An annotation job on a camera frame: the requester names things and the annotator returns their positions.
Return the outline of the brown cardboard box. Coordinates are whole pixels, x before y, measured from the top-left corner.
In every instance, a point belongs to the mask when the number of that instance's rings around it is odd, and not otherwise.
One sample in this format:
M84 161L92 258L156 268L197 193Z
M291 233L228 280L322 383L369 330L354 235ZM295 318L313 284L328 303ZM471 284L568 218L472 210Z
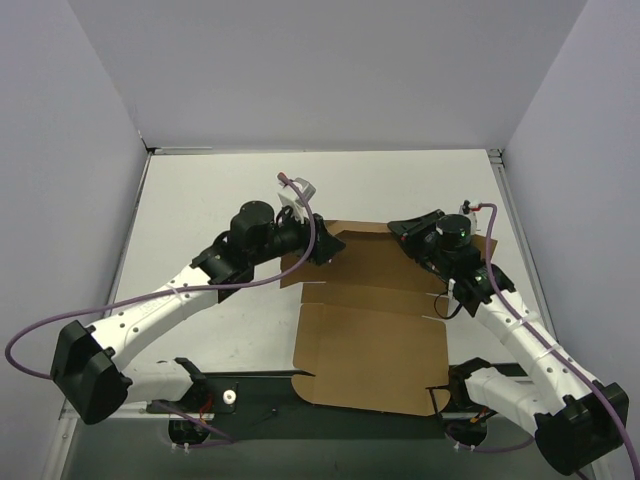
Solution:
M428 417L450 401L446 286L409 259L383 223L330 220L346 245L305 264L291 383L315 405Z

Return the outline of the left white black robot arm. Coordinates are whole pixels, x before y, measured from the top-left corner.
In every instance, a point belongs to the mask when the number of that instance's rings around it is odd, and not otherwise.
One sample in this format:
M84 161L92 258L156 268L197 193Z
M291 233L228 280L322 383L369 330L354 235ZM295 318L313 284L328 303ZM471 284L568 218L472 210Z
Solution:
M151 343L196 313L246 288L258 265L295 254L315 265L330 262L345 244L319 214L293 205L280 211L262 201L241 206L230 227L167 284L167 293L87 326L74 320L59 333L51 378L87 425L126 403L173 402L193 411L204 402L205 375L188 359L149 367L134 359Z

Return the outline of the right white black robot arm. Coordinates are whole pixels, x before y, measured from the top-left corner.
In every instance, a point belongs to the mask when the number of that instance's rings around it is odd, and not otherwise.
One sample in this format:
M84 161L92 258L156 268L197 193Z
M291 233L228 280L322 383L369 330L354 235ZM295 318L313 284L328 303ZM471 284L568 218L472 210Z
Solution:
M456 214L435 210L387 225L404 254L446 284L459 308L494 335L532 384L525 388L474 358L449 372L455 404L486 407L510 420L562 475L578 474L620 447L637 473L639 460L626 431L628 395L580 366L492 263L490 243L475 244L476 214L484 207L465 203Z

